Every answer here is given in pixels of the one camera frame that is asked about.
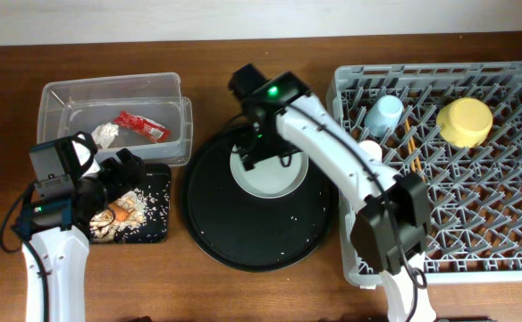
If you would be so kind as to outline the round black tray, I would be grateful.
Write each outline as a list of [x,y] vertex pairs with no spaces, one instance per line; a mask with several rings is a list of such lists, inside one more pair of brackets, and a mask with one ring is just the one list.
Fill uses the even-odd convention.
[[189,234],[207,255],[242,271],[268,272],[301,261],[324,241],[338,197],[314,163],[300,186],[282,198],[245,192],[231,174],[230,151],[251,136],[241,125],[206,141],[187,165],[180,205]]

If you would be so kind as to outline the grey round plate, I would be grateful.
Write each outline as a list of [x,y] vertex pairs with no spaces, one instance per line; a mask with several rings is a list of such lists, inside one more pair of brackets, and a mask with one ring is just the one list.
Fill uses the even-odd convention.
[[270,157],[246,170],[232,147],[230,169],[235,182],[248,194],[261,199],[278,199],[294,192],[307,176],[309,158],[304,152],[291,156],[288,167],[282,165],[279,157]]

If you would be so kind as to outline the grey plastic dishwasher rack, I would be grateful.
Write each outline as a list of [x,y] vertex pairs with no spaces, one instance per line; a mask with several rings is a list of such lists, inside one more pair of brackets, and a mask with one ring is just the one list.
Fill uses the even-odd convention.
[[[326,103],[349,134],[368,140],[365,115],[385,95],[404,110],[398,128],[380,138],[383,161],[407,174],[419,157],[433,207],[429,283],[522,282],[522,62],[345,65]],[[440,109],[463,97],[484,102],[493,115],[489,135],[474,148],[453,147],[436,124]]]

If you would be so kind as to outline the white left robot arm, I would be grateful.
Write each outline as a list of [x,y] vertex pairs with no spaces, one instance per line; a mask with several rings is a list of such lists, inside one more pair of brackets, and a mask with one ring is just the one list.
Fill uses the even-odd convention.
[[82,321],[89,223],[145,177],[144,161],[128,149],[97,163],[92,136],[37,144],[29,151],[36,179],[13,203],[11,229],[27,271],[28,321]]

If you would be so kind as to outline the pink plastic cup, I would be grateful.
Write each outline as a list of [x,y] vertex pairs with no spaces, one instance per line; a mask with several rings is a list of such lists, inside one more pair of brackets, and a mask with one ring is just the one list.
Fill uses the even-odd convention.
[[382,148],[373,140],[363,140],[358,145],[371,157],[374,161],[381,161],[383,157]]

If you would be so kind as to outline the light blue plastic cup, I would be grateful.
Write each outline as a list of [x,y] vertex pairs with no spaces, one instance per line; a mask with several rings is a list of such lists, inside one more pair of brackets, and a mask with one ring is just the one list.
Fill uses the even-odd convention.
[[382,96],[366,114],[365,126],[372,136],[381,138],[396,129],[402,112],[403,104],[396,96]]

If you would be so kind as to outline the black rectangular tray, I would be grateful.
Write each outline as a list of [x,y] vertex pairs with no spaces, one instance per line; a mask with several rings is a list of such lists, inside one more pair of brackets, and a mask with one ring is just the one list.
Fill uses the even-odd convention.
[[146,165],[145,179],[133,189],[141,190],[146,197],[146,223],[136,231],[120,233],[115,241],[107,243],[93,242],[89,229],[90,242],[92,244],[139,244],[164,241],[168,234],[171,181],[172,172],[168,165]]

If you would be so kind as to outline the food scraps pile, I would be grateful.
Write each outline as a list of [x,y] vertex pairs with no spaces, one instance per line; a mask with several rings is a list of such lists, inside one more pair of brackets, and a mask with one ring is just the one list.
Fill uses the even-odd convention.
[[93,242],[114,242],[120,233],[136,231],[147,221],[146,197],[141,190],[126,192],[89,222]]

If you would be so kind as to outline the white tissue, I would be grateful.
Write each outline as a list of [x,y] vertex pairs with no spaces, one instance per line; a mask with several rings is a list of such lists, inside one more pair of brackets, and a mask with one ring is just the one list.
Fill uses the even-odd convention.
[[91,133],[93,141],[103,149],[109,148],[118,135],[119,126],[114,123],[98,125]]

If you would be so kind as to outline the clear plastic storage bin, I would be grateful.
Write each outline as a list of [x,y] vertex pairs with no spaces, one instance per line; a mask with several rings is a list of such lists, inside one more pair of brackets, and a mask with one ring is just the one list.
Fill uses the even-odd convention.
[[130,129],[121,128],[108,148],[100,148],[98,162],[113,157],[121,148],[149,163],[170,167],[186,165],[193,141],[192,106],[181,93],[175,72],[122,75],[48,83],[38,109],[37,143],[93,132],[111,123],[120,112],[143,116],[161,124],[170,134],[154,143]]

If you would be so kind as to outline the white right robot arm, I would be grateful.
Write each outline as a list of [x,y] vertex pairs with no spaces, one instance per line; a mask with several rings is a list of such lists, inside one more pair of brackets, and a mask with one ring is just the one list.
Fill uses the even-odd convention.
[[228,89],[253,130],[250,141],[230,145],[236,183],[253,196],[279,198],[304,179],[295,154],[312,161],[356,215],[350,242],[381,277],[387,318],[434,321],[423,270],[431,204],[421,177],[399,174],[365,151],[292,72],[268,80],[247,64],[233,73]]

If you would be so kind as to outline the red snack wrapper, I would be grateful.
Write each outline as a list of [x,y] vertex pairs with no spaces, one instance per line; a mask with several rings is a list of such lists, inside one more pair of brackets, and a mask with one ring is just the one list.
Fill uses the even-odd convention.
[[121,111],[114,119],[114,123],[125,129],[135,131],[153,143],[166,142],[171,134],[162,124],[126,111]]

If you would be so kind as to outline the orange carrot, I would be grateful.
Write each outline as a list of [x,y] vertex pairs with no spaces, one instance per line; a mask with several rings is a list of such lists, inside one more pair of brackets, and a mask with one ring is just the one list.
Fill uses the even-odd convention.
[[109,208],[114,212],[115,220],[118,222],[125,222],[130,217],[127,209],[115,205],[110,205]]

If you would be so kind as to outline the yellow plastic bowl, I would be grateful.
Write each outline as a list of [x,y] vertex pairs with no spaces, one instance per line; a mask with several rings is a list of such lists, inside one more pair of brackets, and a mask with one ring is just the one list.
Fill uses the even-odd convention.
[[480,146],[487,138],[493,115],[482,101],[463,97],[446,105],[437,115],[440,135],[449,144],[459,148]]

